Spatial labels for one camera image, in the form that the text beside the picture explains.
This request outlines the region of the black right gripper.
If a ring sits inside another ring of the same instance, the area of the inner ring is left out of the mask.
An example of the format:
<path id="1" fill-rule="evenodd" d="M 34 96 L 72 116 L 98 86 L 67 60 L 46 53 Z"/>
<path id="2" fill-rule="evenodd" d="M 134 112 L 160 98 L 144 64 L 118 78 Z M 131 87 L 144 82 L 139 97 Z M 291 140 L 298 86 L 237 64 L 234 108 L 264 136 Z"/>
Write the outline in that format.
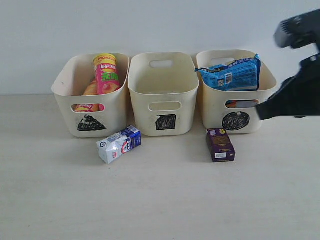
<path id="1" fill-rule="evenodd" d="M 255 106 L 260 120 L 276 117 L 318 117 L 320 115 L 320 55 L 300 62 L 299 72 L 285 80 L 278 96 Z"/>

